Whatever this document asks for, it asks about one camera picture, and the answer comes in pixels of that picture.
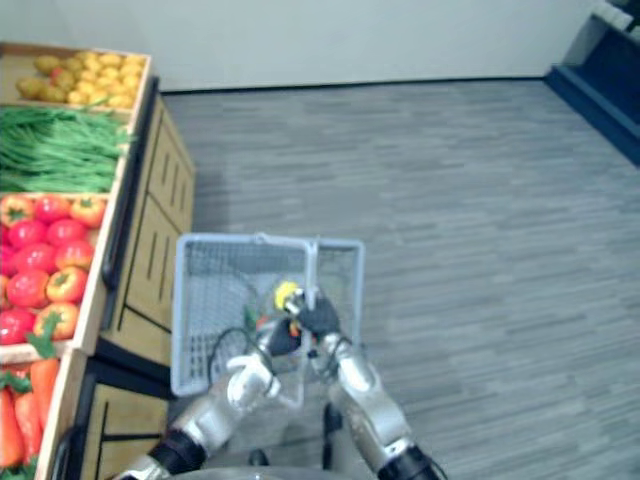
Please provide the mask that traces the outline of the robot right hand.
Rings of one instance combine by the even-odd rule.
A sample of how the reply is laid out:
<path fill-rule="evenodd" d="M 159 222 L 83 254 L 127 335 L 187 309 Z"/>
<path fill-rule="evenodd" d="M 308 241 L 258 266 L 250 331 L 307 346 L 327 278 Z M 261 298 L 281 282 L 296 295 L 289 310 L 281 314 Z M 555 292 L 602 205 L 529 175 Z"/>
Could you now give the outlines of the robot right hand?
<path fill-rule="evenodd" d="M 303 290 L 295 290 L 284 300 L 284 310 L 302 329 L 322 340 L 330 334 L 340 332 L 340 322 L 332 302 L 324 295 L 316 295 L 312 308 L 306 301 Z"/>

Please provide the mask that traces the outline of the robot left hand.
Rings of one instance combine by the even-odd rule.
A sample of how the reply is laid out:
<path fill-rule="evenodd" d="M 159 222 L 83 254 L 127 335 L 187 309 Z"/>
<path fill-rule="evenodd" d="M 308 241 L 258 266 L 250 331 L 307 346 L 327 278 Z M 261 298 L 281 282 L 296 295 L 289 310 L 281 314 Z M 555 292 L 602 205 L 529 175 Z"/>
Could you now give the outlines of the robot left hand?
<path fill-rule="evenodd" d="M 271 356 L 278 357 L 288 355 L 301 346 L 300 335 L 294 335 L 290 331 L 291 320 L 282 318 L 272 330 L 267 349 Z"/>

